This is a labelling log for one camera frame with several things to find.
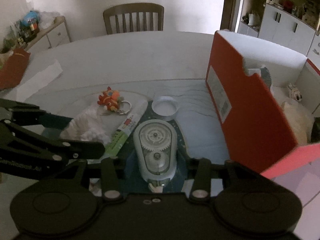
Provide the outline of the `white tissue wad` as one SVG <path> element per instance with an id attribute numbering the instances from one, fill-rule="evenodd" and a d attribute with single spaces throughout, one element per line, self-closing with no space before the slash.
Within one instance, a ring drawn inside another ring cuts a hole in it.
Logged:
<path id="1" fill-rule="evenodd" d="M 107 145 L 111 142 L 103 121 L 100 117 L 101 109 L 91 105 L 73 118 L 60 133 L 61 139 L 100 142 Z"/>

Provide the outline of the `white correction tape dispenser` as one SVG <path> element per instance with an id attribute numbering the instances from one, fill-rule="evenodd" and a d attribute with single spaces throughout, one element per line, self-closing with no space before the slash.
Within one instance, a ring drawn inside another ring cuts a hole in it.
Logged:
<path id="1" fill-rule="evenodd" d="M 153 193 L 162 193 L 177 166 L 177 133 L 166 121 L 152 119 L 134 131 L 133 142 L 139 171 Z"/>

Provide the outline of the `orange fish plush keychain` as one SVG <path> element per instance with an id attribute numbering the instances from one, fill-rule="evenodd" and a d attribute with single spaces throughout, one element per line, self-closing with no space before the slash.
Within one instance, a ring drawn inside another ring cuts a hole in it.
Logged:
<path id="1" fill-rule="evenodd" d="M 99 94 L 97 104 L 103 106 L 107 111 L 119 115 L 128 114 L 132 109 L 131 103 L 126 101 L 118 90 L 114 90 L 110 86 Z"/>

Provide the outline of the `white green tube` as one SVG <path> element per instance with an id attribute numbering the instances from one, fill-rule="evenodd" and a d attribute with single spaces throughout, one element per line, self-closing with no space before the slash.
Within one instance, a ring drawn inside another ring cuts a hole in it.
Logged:
<path id="1" fill-rule="evenodd" d="M 105 153 L 100 159 L 89 159 L 90 164 L 100 163 L 103 159 L 116 157 L 125 145 L 125 142 L 134 131 L 141 117 L 148 107 L 146 99 L 139 100 L 133 110 L 127 115 L 126 119 L 120 124 L 115 133 L 112 135 L 111 142 L 105 146 Z"/>

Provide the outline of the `white paper sheet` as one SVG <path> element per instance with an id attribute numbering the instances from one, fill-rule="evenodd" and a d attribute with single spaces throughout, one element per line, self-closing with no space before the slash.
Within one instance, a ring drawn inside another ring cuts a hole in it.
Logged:
<path id="1" fill-rule="evenodd" d="M 58 78 L 63 72 L 60 63 L 56 60 L 45 70 L 35 74 L 31 79 L 20 85 L 16 90 L 16 100 L 25 102 L 26 99 L 37 93 Z"/>

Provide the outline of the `red paper bag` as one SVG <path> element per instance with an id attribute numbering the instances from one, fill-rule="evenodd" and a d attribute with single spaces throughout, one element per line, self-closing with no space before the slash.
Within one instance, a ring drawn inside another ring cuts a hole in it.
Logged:
<path id="1" fill-rule="evenodd" d="M 1 90 L 14 88 L 20 84 L 28 66 L 29 58 L 30 53 L 23 48 L 16 48 L 12 51 L 12 54 L 1 68 Z"/>

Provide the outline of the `blue patterned table mat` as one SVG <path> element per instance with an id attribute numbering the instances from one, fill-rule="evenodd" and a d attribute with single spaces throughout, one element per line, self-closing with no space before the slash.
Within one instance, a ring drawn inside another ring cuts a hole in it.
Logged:
<path id="1" fill-rule="evenodd" d="M 204 81 L 167 82 L 161 89 L 178 101 L 177 117 L 162 121 L 149 101 L 139 123 L 143 148 L 140 158 L 130 135 L 114 165 L 124 176 L 119 183 L 125 192 L 189 195 L 193 179 L 188 178 L 190 160 L 205 158 L 223 164 L 229 158 L 223 132 Z"/>

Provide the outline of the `round white metal lid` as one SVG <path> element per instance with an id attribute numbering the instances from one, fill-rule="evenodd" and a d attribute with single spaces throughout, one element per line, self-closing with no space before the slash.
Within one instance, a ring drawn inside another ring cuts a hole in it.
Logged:
<path id="1" fill-rule="evenodd" d="M 175 119 L 179 110 L 179 104 L 170 96 L 159 96 L 154 98 L 151 108 L 157 119 L 170 121 Z"/>

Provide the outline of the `white sideboard cabinet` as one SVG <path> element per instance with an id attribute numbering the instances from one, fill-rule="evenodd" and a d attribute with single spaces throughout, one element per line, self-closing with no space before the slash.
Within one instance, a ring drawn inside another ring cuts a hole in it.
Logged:
<path id="1" fill-rule="evenodd" d="M 48 28 L 39 30 L 34 39 L 22 45 L 17 43 L 16 48 L 23 48 L 29 53 L 37 54 L 70 42 L 66 19 L 64 16 L 57 16 Z"/>

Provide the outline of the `white plush toy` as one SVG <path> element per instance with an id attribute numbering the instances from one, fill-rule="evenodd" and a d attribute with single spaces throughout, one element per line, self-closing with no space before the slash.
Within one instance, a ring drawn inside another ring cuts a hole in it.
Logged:
<path id="1" fill-rule="evenodd" d="M 281 103 L 281 109 L 298 142 L 304 146 L 311 142 L 311 131 L 315 121 L 311 112 L 302 105 L 302 94 L 299 89 L 289 83 L 287 85 L 289 97 Z"/>

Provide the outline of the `red cardboard shoe box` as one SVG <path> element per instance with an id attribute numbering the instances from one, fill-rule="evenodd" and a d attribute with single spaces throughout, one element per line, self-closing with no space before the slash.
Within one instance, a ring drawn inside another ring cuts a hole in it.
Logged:
<path id="1" fill-rule="evenodd" d="M 300 146 L 275 95 L 250 68 L 267 67 L 274 87 L 292 83 L 319 114 L 319 69 L 303 54 L 270 41 L 217 31 L 206 76 L 229 156 L 267 178 L 319 158 L 319 144 Z"/>

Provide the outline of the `dark wooden dining chair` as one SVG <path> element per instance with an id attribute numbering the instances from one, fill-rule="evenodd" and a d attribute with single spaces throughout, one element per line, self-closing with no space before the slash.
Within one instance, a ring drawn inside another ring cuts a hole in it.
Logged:
<path id="1" fill-rule="evenodd" d="M 156 3 L 127 3 L 110 7 L 103 12 L 108 35 L 162 31 L 164 28 L 164 7 Z"/>

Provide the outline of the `white wardrobe cabinet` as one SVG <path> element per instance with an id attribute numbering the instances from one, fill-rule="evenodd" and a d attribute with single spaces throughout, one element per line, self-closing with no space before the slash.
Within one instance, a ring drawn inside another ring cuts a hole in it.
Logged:
<path id="1" fill-rule="evenodd" d="M 242 0 L 236 31 L 295 50 L 319 65 L 319 0 Z"/>

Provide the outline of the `dark wooden door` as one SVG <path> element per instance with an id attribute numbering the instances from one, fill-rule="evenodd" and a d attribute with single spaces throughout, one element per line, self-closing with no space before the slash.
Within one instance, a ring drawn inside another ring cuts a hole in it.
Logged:
<path id="1" fill-rule="evenodd" d="M 224 0 L 220 29 L 231 30 L 236 0 Z"/>

